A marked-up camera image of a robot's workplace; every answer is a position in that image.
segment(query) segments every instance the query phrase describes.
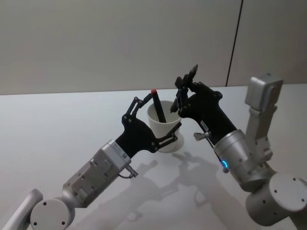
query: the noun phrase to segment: table surface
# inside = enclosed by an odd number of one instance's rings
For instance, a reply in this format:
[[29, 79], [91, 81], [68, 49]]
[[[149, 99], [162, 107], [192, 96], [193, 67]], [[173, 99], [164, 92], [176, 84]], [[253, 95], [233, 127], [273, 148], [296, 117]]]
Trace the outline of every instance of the table surface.
[[[221, 108], [245, 131], [246, 87], [214, 88]], [[176, 90], [159, 90], [173, 100]], [[148, 91], [0, 96], [0, 227], [33, 188], [44, 198], [62, 185], [96, 151], [123, 131], [121, 117], [134, 96]], [[307, 174], [307, 85], [284, 85], [269, 131], [272, 168]], [[147, 107], [138, 118], [147, 120]], [[139, 152], [136, 179], [118, 178], [87, 209], [78, 209], [70, 230], [291, 230], [290, 219], [272, 227], [255, 224], [245, 210], [248, 193], [224, 174], [206, 141], [196, 142], [196, 122], [183, 119], [184, 145], [175, 153]]]

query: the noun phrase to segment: paper cup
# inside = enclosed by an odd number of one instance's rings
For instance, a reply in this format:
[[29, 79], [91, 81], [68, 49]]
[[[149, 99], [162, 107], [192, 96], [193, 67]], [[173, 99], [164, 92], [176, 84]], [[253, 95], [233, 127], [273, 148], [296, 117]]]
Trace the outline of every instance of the paper cup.
[[[153, 131], [156, 138], [165, 136], [178, 122], [181, 121], [181, 117], [178, 113], [171, 113], [170, 108], [173, 102], [161, 101], [162, 109], [165, 115], [166, 123], [159, 122], [158, 115], [155, 111], [154, 104], [150, 105], [147, 110], [149, 127]], [[175, 135], [179, 136], [179, 129], [175, 132]], [[175, 141], [161, 149], [159, 152], [173, 152], [176, 149], [178, 141]]]

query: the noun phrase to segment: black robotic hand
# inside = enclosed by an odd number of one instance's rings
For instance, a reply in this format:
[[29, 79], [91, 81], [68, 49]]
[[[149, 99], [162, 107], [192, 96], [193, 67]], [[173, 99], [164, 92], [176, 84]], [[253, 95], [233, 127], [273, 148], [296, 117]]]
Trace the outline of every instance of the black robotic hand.
[[143, 121], [136, 118], [138, 110], [149, 102], [151, 98], [151, 93], [144, 100], [135, 97], [129, 109], [122, 117], [121, 122], [124, 125], [125, 131], [116, 139], [116, 142], [130, 158], [141, 150], [157, 152], [158, 149], [177, 140], [175, 131], [181, 126], [180, 122], [164, 137], [156, 138], [152, 130]]
[[[178, 92], [171, 112], [178, 111], [182, 118], [189, 117], [195, 120], [207, 134], [205, 137], [212, 146], [228, 133], [236, 130], [236, 127], [219, 106], [222, 94], [201, 82], [193, 82], [197, 68], [198, 65], [194, 66], [183, 78], [176, 79], [175, 85]], [[188, 97], [189, 89], [195, 93], [190, 97]]]

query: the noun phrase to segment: black marker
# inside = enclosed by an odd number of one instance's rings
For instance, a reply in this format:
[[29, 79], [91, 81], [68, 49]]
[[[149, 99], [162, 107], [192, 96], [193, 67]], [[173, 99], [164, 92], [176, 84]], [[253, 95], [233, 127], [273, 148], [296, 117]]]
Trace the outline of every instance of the black marker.
[[154, 105], [154, 108], [157, 112], [159, 122], [166, 123], [166, 119], [165, 119], [165, 116], [164, 116], [164, 112], [163, 112], [163, 109], [162, 109], [162, 105], [161, 105], [157, 90], [152, 90], [151, 92], [152, 92], [152, 96], [153, 96], [153, 103], [154, 103], [153, 105]]

